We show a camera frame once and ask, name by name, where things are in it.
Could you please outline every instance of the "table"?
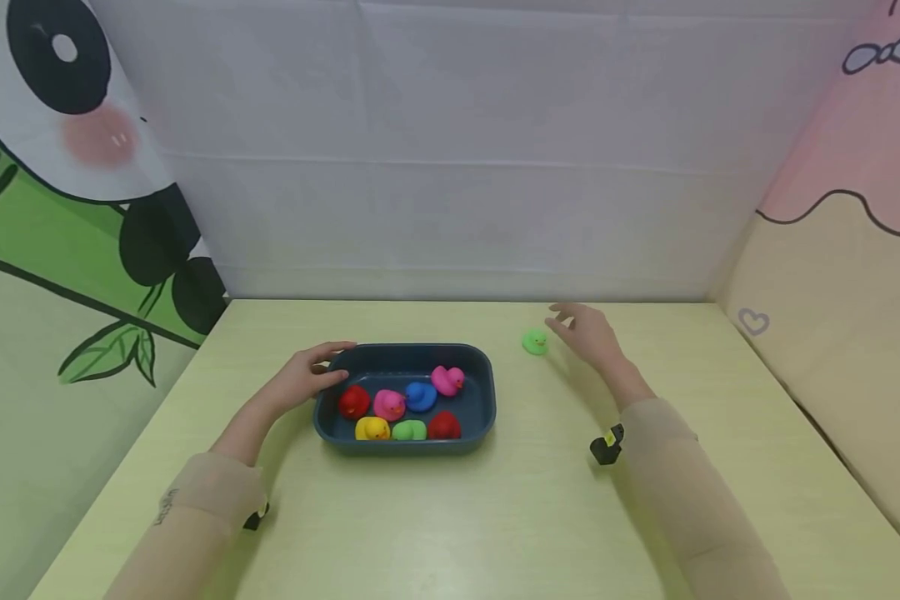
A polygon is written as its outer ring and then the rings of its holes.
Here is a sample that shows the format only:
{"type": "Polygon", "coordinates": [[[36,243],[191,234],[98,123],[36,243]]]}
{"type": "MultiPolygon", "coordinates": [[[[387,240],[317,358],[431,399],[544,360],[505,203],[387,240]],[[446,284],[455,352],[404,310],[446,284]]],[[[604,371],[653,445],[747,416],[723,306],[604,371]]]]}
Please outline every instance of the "table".
{"type": "MultiPolygon", "coordinates": [[[[900,600],[900,538],[719,308],[600,308],[696,429],[793,598],[900,600]]],[[[232,302],[32,598],[100,598],[187,458],[293,350],[348,338],[481,348],[495,428],[465,457],[348,459],[309,408],[292,412],[260,461],[272,513],[242,532],[208,598],[689,598],[625,465],[589,457],[617,421],[599,379],[557,340],[543,358],[520,348],[545,315],[521,303],[232,302]]]]}

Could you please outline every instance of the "rubber duck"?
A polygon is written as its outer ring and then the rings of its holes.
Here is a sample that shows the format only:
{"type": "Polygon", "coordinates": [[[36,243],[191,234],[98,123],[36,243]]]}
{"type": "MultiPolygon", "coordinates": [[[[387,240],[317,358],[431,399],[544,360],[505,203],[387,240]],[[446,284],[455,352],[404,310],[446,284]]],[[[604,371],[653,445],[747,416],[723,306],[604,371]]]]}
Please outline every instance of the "rubber duck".
{"type": "Polygon", "coordinates": [[[357,440],[389,440],[389,423],[380,417],[363,417],[357,421],[353,435],[357,440]]]}
{"type": "Polygon", "coordinates": [[[343,418],[357,421],[370,410],[370,394],[359,385],[352,385],[343,391],[340,400],[337,400],[337,410],[343,418]]]}
{"type": "Polygon", "coordinates": [[[450,411],[440,411],[427,425],[427,438],[431,440],[460,440],[460,422],[450,411]]]}
{"type": "Polygon", "coordinates": [[[463,387],[463,371],[456,367],[437,367],[430,373],[430,380],[438,392],[452,398],[463,387]]]}
{"type": "Polygon", "coordinates": [[[407,410],[425,413],[437,401],[437,388],[429,383],[414,381],[407,386],[407,410]]]}
{"type": "Polygon", "coordinates": [[[394,440],[426,440],[427,425],[423,421],[411,418],[393,425],[394,440]]]}
{"type": "Polygon", "coordinates": [[[373,414],[380,418],[386,418],[387,421],[398,421],[407,410],[404,400],[405,398],[400,392],[380,390],[373,397],[373,414]]]}
{"type": "Polygon", "coordinates": [[[547,334],[536,328],[527,330],[527,333],[523,334],[523,349],[537,356],[546,354],[547,334]]]}

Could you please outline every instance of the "left hand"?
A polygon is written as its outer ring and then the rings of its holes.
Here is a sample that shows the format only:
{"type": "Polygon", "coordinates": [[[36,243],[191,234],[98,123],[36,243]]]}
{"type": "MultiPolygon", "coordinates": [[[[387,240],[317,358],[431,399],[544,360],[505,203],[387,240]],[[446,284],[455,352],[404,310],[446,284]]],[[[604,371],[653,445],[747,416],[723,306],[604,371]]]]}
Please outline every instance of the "left hand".
{"type": "Polygon", "coordinates": [[[328,371],[323,363],[333,360],[343,350],[356,347],[355,342],[324,342],[319,346],[300,350],[280,368],[252,402],[265,403],[282,415],[321,391],[349,377],[345,371],[328,371]]]}

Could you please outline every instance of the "pink cheek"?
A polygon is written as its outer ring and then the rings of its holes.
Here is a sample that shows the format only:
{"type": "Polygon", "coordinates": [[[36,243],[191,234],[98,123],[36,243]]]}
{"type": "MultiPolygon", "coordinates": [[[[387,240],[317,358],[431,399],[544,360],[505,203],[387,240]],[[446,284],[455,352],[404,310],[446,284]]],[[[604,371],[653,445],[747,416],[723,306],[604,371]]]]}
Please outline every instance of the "pink cheek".
{"type": "Polygon", "coordinates": [[[133,120],[109,102],[63,121],[63,144],[83,165],[116,169],[133,160],[137,133],[133,120]]]}

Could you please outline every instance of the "panda eye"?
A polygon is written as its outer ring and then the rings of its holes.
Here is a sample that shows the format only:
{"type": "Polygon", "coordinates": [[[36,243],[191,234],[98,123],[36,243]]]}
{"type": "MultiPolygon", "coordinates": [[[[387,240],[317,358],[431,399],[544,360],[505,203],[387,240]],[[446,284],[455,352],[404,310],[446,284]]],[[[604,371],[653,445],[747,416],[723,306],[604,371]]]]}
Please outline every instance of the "panda eye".
{"type": "Polygon", "coordinates": [[[27,86],[58,113],[90,113],[107,96],[110,48],[83,0],[10,0],[7,41],[27,86]]]}

